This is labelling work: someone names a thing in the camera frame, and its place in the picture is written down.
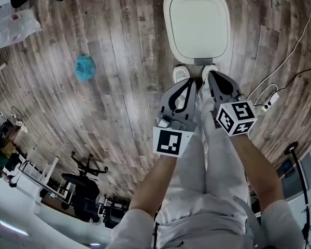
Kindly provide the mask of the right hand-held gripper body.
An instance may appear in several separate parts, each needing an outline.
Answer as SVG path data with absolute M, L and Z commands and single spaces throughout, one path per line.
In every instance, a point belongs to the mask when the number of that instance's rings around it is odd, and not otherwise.
M 248 133 L 257 121 L 257 115 L 250 100 L 222 103 L 216 121 L 228 136 Z

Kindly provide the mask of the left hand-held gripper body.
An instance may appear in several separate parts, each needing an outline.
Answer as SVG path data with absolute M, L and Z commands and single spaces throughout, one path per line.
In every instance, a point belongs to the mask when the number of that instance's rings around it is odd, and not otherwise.
M 158 155 L 181 157 L 196 126 L 194 121 L 175 119 L 159 113 L 153 127 L 153 152 Z

